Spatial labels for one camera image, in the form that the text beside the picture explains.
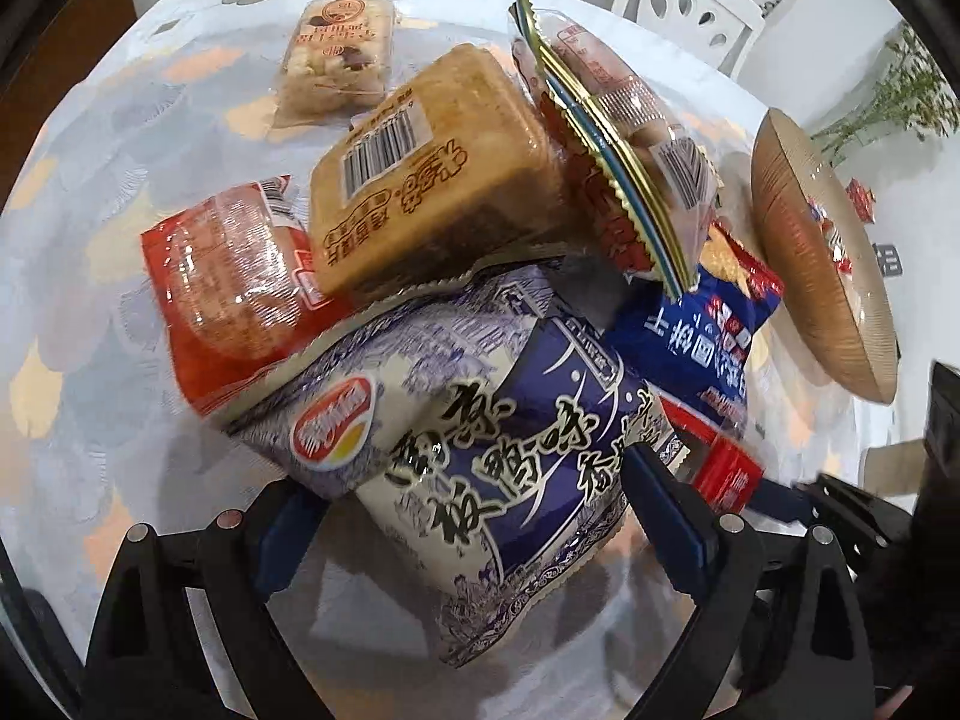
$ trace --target metal pin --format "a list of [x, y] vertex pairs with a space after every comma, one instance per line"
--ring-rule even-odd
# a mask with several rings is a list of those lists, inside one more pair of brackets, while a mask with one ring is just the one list
[[224, 531], [235, 528], [241, 522], [243, 522], [243, 512], [238, 512], [237, 509], [227, 509], [217, 514], [217, 527], [223, 528]]
[[724, 514], [720, 517], [720, 527], [727, 533], [740, 533], [743, 530], [743, 520], [736, 514]]
[[132, 541], [136, 544], [138, 541], [143, 541], [144, 538], [147, 538], [147, 533], [150, 533], [150, 529], [142, 522], [138, 522], [136, 525], [131, 525], [128, 529], [127, 541]]
[[821, 544], [826, 545], [833, 541], [833, 531], [830, 528], [824, 528], [823, 525], [814, 525], [810, 533], [813, 535], [813, 541]]

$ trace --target barcode label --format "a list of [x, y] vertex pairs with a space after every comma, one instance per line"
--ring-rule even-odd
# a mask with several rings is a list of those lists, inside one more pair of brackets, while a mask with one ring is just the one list
[[433, 139], [426, 114], [417, 100], [368, 132], [341, 158], [344, 206], [368, 183], [396, 167], [405, 157]]
[[266, 181], [257, 181], [256, 185], [275, 227], [301, 227], [294, 216], [293, 202], [283, 194], [290, 185], [288, 178], [268, 178]]
[[650, 154], [683, 208], [692, 211], [712, 201], [717, 191], [713, 171], [693, 138], [677, 138], [650, 146]]

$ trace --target round table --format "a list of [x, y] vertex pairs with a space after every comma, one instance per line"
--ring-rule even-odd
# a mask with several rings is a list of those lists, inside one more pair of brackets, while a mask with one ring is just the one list
[[[270, 121], [277, 66], [309, 1], [160, 1], [51, 114], [0, 218], [0, 536], [80, 656], [128, 527], [203, 527], [280, 476], [182, 400], [139, 234], [237, 183], [288, 172], [307, 185], [344, 127], [271, 131]], [[460, 42], [509, 50], [514, 0], [394, 1], [395, 83]], [[607, 11], [533, 1], [578, 20], [650, 80], [709, 148], [749, 239], [747, 176], [765, 107]], [[827, 469], [856, 481], [861, 450], [891, 437], [888, 410], [832, 384], [783, 309], [748, 367], [770, 475]], [[431, 592], [349, 499], [270, 610], [341, 718], [618, 717], [689, 613], [644, 543], [628, 519], [508, 640], [453, 671], [433, 655]], [[224, 700], [249, 713], [203, 594], [191, 602]]]

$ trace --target white tablecloth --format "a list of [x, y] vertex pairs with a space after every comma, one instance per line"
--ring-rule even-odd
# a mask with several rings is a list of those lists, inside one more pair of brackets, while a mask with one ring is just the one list
[[[343, 127], [269, 124], [277, 65], [309, 1], [160, 1], [56, 108], [0, 218], [0, 536], [81, 655], [131, 524], [200, 528], [278, 476], [184, 405], [139, 233], [236, 183], [289, 172], [306, 185]], [[395, 0], [394, 81], [459, 42], [509, 48], [512, 1]], [[579, 20], [650, 79], [709, 146], [725, 202], [745, 218], [764, 107], [611, 13], [576, 0], [534, 4]], [[751, 414], [770, 472], [790, 479], [825, 467], [855, 481], [863, 404], [818, 370], [783, 309], [758, 338]], [[872, 441], [883, 442], [885, 412], [870, 414]], [[643, 544], [631, 520], [509, 641], [452, 671], [432, 655], [429, 592], [349, 500], [270, 609], [341, 718], [622, 716], [689, 612]], [[222, 693], [248, 712], [203, 595], [194, 599]]]

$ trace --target white chair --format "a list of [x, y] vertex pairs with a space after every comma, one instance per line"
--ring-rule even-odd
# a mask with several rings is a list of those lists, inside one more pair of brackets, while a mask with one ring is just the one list
[[[624, 15], [630, 0], [613, 0]], [[664, 36], [736, 79], [763, 30], [763, 12], [752, 0], [638, 0], [637, 23]]]

